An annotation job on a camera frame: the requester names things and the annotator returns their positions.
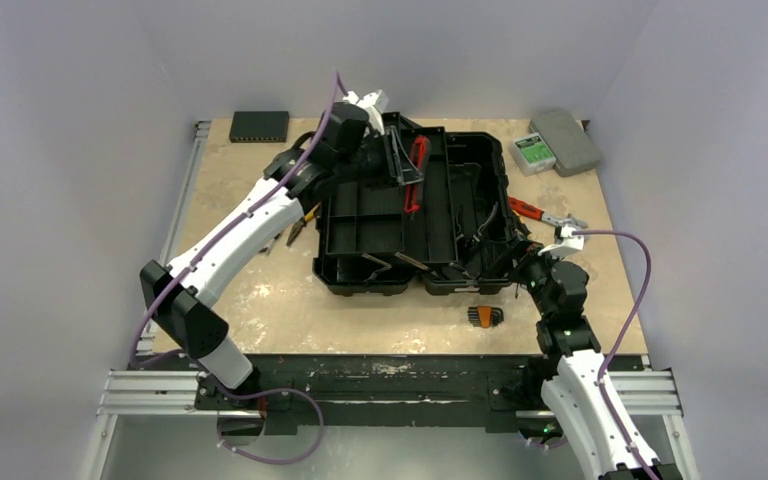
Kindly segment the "red black utility knife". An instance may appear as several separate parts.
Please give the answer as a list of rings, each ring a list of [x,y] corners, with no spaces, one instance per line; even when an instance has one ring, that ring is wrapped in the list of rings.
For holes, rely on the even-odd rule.
[[[413,167],[414,178],[405,187],[404,212],[413,215],[421,209],[424,179],[428,158],[431,151],[431,141],[424,135],[418,135],[411,145],[409,162]]]

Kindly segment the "black plastic toolbox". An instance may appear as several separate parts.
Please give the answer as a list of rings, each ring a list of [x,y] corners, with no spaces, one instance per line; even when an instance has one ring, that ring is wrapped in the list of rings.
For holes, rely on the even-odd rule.
[[[501,259],[526,233],[508,204],[501,142],[486,132],[422,127],[398,113],[385,114],[384,123],[399,130],[407,152],[418,135],[431,141],[421,209],[413,215],[404,212],[406,186],[340,186],[323,203],[316,223],[314,275],[343,296],[400,294],[414,279],[432,295],[494,295],[510,286],[499,276]],[[483,240],[458,247],[458,208],[464,210],[464,230],[471,236],[494,204],[499,212]]]

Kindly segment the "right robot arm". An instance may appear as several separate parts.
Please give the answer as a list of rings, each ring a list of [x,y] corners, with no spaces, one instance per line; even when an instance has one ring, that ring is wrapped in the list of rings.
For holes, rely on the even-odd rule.
[[[516,283],[526,287],[540,319],[537,339],[544,357],[526,364],[510,388],[531,405],[547,406],[589,479],[679,479],[663,462],[622,403],[608,369],[617,350],[601,349],[584,313],[588,273],[568,261],[583,250],[591,231],[557,229],[548,246],[530,247],[517,263]]]

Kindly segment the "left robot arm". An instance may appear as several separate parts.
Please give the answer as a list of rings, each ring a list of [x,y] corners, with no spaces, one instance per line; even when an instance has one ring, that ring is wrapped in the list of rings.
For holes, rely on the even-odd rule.
[[[150,261],[142,268],[144,318],[214,377],[220,397],[232,408],[252,405],[258,382],[228,323],[212,309],[230,282],[262,247],[341,185],[421,181],[384,123],[387,103],[382,91],[363,97],[349,92],[333,102],[317,130],[279,153],[251,192],[204,238],[167,264]]]

